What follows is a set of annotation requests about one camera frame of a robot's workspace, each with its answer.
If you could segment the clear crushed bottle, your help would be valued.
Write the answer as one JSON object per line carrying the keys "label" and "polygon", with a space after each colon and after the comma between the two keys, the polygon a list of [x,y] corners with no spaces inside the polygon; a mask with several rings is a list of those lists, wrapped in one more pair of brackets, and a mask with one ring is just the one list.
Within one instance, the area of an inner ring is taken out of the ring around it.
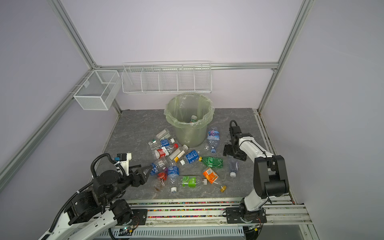
{"label": "clear crushed bottle", "polygon": [[229,170],[230,170],[230,177],[235,178],[239,170],[239,163],[237,159],[233,157],[229,158]]}

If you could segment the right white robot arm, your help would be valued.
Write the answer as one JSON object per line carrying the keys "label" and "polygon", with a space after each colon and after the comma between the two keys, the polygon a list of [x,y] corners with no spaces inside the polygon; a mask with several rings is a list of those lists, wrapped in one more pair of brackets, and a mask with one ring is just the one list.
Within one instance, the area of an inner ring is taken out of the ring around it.
{"label": "right white robot arm", "polygon": [[242,133],[235,120],[230,121],[229,132],[231,140],[225,145],[223,155],[253,162],[253,190],[241,200],[240,219],[262,224],[265,222],[263,206],[290,191],[285,159],[265,150],[251,134]]}

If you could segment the green label clear bottle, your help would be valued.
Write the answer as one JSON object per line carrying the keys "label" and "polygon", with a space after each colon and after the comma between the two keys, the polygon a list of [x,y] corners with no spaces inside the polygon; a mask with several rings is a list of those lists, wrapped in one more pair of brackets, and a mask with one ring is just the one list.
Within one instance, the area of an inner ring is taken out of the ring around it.
{"label": "green label clear bottle", "polygon": [[200,186],[206,186],[208,180],[200,176],[184,175],[180,176],[179,185],[181,187],[198,188]]}

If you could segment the green crushed plastic bottle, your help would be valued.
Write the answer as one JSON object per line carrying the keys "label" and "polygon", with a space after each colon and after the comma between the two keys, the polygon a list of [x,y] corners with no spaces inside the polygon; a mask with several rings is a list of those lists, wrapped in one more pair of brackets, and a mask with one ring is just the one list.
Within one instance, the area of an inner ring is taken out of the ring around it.
{"label": "green crushed plastic bottle", "polygon": [[209,168],[221,169],[223,168],[223,159],[216,157],[199,157],[199,161]]}

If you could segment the blue label bottle white cap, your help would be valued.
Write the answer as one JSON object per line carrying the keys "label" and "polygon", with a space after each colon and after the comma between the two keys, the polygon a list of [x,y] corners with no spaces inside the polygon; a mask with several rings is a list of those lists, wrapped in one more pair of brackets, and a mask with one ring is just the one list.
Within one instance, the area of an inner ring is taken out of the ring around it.
{"label": "blue label bottle white cap", "polygon": [[191,152],[186,154],[182,160],[180,160],[180,163],[182,166],[184,166],[186,163],[191,164],[195,161],[198,161],[199,158],[200,158],[199,152],[196,150],[192,150]]}

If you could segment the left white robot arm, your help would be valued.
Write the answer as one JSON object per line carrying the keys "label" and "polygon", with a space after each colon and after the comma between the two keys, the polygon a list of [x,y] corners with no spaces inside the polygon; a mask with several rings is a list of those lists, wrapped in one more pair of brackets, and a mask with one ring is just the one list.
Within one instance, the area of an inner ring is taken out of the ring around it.
{"label": "left white robot arm", "polygon": [[104,153],[91,163],[93,179],[76,191],[60,208],[42,240],[92,240],[108,231],[114,239],[116,226],[132,233],[147,220],[145,210],[133,210],[123,196],[129,187],[144,185],[151,165],[130,166],[130,153],[112,158]]}

